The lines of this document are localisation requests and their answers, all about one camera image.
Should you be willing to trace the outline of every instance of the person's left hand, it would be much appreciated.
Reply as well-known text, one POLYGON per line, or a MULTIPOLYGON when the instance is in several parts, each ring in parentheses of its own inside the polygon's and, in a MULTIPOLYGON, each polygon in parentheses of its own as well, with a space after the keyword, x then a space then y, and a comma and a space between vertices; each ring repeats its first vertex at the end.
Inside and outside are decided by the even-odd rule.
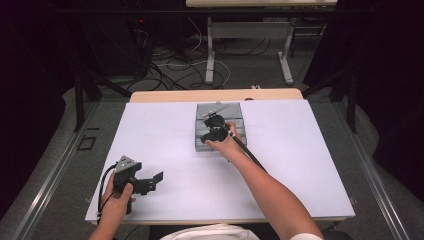
POLYGON ((100 225, 118 229, 127 211, 127 203, 131 199, 133 185, 127 183, 122 194, 114 193, 114 178, 115 173, 112 173, 102 197, 103 209, 100 225))

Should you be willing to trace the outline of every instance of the desk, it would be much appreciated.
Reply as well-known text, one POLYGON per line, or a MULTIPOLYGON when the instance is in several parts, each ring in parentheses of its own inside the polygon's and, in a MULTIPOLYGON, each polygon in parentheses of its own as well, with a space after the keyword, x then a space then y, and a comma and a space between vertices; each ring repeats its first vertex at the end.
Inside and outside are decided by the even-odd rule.
MULTIPOLYGON (((323 6, 336 5, 337 0, 187 0, 187 7, 295 7, 295 6, 323 6)), ((290 68, 287 62, 296 19, 289 22, 212 22, 208 18, 208 61, 205 82, 213 82, 215 52, 213 51, 214 38, 276 38, 284 39, 283 51, 278 52, 281 69, 286 84, 293 85, 290 68)))
MULTIPOLYGON (((355 215, 309 103, 298 90, 138 92, 125 108, 103 172, 126 155, 142 162, 138 179, 161 171, 164 179, 156 191, 135 196, 133 212, 123 223, 266 222, 237 169, 219 152, 194 148, 197 103, 225 102, 231 96, 240 101, 248 148, 299 197, 314 219, 355 215)), ((86 221, 96 220, 98 191, 99 186, 86 221)))

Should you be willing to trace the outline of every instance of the person's right hand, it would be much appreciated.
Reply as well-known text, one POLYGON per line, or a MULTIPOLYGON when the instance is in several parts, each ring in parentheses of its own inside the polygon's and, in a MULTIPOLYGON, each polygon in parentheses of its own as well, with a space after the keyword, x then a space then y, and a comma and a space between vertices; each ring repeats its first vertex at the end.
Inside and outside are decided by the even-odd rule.
MULTIPOLYGON (((241 139, 240 134, 237 132, 236 124, 233 122, 227 122, 227 125, 230 126, 230 131, 233 132, 238 139, 241 139)), ((229 161, 232 161, 238 154, 245 155, 245 152, 241 147, 228 135, 222 142, 213 142, 211 140, 206 140, 211 148, 221 152, 221 154, 229 161)))

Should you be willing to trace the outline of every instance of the wire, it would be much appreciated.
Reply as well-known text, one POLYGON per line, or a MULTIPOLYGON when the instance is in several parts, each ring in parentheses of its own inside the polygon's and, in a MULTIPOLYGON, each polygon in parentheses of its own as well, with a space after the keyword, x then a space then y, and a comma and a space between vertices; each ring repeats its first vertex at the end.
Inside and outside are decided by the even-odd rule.
POLYGON ((109 198, 111 198, 112 196, 113 196, 113 194, 115 194, 116 192, 115 191, 113 191, 107 198, 106 198, 106 200, 105 200, 105 202, 103 203, 103 205, 102 205, 102 207, 100 208, 100 211, 99 212, 102 212, 102 210, 103 210, 103 208, 105 207, 105 205, 106 205, 106 203, 107 203, 107 201, 109 201, 109 198))
POLYGON ((102 212, 102 209, 103 209, 103 206, 104 206, 104 204, 103 204, 103 206, 102 206, 102 195, 103 195, 103 186, 104 186, 104 183, 105 183, 105 179, 106 179, 106 176, 107 176, 107 174, 112 170, 112 169, 114 169, 116 167, 116 164, 114 164, 114 165, 112 165, 112 166, 110 166, 107 170, 106 170, 106 172, 103 174, 103 177, 102 177, 102 181, 100 182, 100 189, 99 189, 99 198, 98 198, 98 200, 97 200, 97 214, 98 214, 98 220, 97 220, 97 224, 98 223, 100 223, 100 217, 99 216, 101 216, 101 212, 102 212))
POLYGON ((202 32, 200 32, 200 29, 197 27, 197 25, 193 22, 193 20, 191 20, 191 18, 188 18, 188 20, 190 20, 190 22, 193 24, 193 26, 197 29, 197 31, 199 32, 199 44, 197 44, 197 46, 193 49, 191 49, 191 51, 196 50, 200 44, 202 44, 202 32))
POLYGON ((246 53, 223 53, 223 52, 217 52, 216 55, 223 55, 223 56, 252 56, 252 55, 254 55, 254 56, 259 56, 261 54, 264 54, 269 49, 269 47, 271 45, 271 39, 268 39, 268 44, 267 44, 266 48, 262 52, 259 52, 259 53, 252 53, 252 52, 255 51, 256 49, 258 49, 259 46, 261 46, 262 43, 265 42, 265 40, 266 40, 266 38, 262 39, 262 41, 258 45, 256 45, 256 47, 254 47, 252 50, 250 50, 249 52, 246 52, 246 53))
POLYGON ((172 90, 174 87, 180 90, 188 90, 187 88, 185 88, 184 86, 181 86, 180 84, 172 80, 170 77, 168 77, 166 74, 164 74, 156 64, 151 63, 150 65, 156 72, 159 73, 162 80, 162 84, 165 86, 167 90, 172 90))
POLYGON ((224 52, 225 50, 227 50, 227 44, 225 44, 225 42, 224 41, 214 41, 213 42, 213 50, 215 51, 215 53, 221 53, 221 52, 224 52), (222 50, 221 49, 217 49, 216 48, 216 45, 218 45, 218 44, 221 44, 222 46, 223 46, 223 48, 222 48, 222 50))
POLYGON ((256 163, 256 165, 258 165, 260 168, 262 168, 262 170, 264 170, 265 172, 267 172, 265 170, 265 168, 262 166, 262 164, 259 162, 259 160, 255 157, 255 155, 253 155, 253 153, 243 144, 242 141, 240 141, 240 139, 238 139, 238 137, 236 136, 236 134, 234 134, 229 128, 227 128, 226 126, 221 125, 218 122, 213 121, 214 124, 216 124, 217 126, 225 129, 228 134, 231 136, 232 139, 234 139, 234 141, 236 141, 236 143, 244 150, 244 152, 249 156, 250 159, 252 159, 252 161, 254 163, 256 163))
POLYGON ((149 34, 147 33, 147 32, 145 32, 145 31, 143 31, 143 30, 140 30, 140 29, 135 29, 134 30, 134 32, 137 32, 137 33, 144 33, 145 35, 146 35, 146 39, 144 39, 144 41, 143 41, 143 48, 147 45, 147 40, 149 39, 149 34))
POLYGON ((161 64, 160 67, 166 66, 169 70, 172 70, 172 71, 185 71, 185 70, 188 70, 188 69, 190 69, 194 66, 193 64, 181 64, 181 65, 180 64, 173 64, 173 63, 170 63, 171 61, 172 60, 169 60, 168 63, 161 64), (184 67, 184 68, 173 69, 173 68, 170 68, 170 67, 184 67))
POLYGON ((219 84, 218 86, 214 86, 212 84, 208 84, 205 83, 202 79, 202 81, 200 83, 192 83, 190 84, 190 88, 200 88, 201 86, 209 86, 212 87, 212 89, 223 89, 222 83, 224 82, 224 77, 222 76, 222 74, 218 71, 213 70, 215 73, 217 73, 220 77, 221 77, 221 84, 219 84))
POLYGON ((149 90, 146 90, 146 91, 154 91, 154 90, 158 89, 162 85, 162 81, 160 79, 156 79, 156 78, 143 78, 143 79, 140 79, 138 81, 134 81, 133 83, 131 83, 130 85, 128 85, 127 91, 130 91, 130 88, 133 87, 136 83, 143 82, 143 81, 157 81, 158 82, 158 84, 156 84, 153 88, 151 88, 149 90))
MULTIPOLYGON (((228 76, 227 79, 221 84, 221 86, 223 87, 227 81, 230 79, 230 75, 231 75, 231 71, 230 69, 227 67, 227 65, 225 65, 223 62, 218 61, 218 60, 213 60, 214 62, 220 63, 222 66, 224 66, 227 71, 228 71, 228 76)), ((190 64, 160 64, 160 65, 156 65, 158 67, 163 67, 163 66, 174 66, 174 67, 187 67, 187 66, 195 66, 195 65, 199 65, 202 63, 207 63, 208 61, 201 61, 201 62, 197 62, 197 63, 190 63, 190 64)))

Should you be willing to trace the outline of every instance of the hand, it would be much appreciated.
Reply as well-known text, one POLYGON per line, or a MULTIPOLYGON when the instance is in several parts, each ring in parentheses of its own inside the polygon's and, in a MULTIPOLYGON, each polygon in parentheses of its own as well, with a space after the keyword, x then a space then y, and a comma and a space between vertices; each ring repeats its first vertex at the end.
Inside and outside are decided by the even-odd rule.
MULTIPOLYGON (((230 126, 230 131, 233 132, 238 139, 241 139, 240 134, 237 132, 236 124, 233 122, 227 122, 230 126)), ((229 161, 232 161, 237 155, 242 154, 245 155, 245 152, 241 147, 232 139, 231 136, 227 136, 222 142, 213 142, 211 140, 206 140, 206 144, 208 144, 211 148, 221 152, 221 154, 229 161)))
POLYGON ((133 185, 130 183, 127 183, 122 194, 114 192, 114 178, 115 173, 112 173, 107 183, 105 193, 102 196, 103 209, 100 224, 102 222, 107 222, 109 227, 119 226, 121 224, 127 211, 127 203, 133 192, 133 185))
POLYGON ((105 193, 102 196, 102 217, 96 231, 90 239, 112 239, 127 211, 127 203, 131 199, 133 185, 127 183, 122 194, 114 193, 113 180, 115 173, 109 178, 105 193))

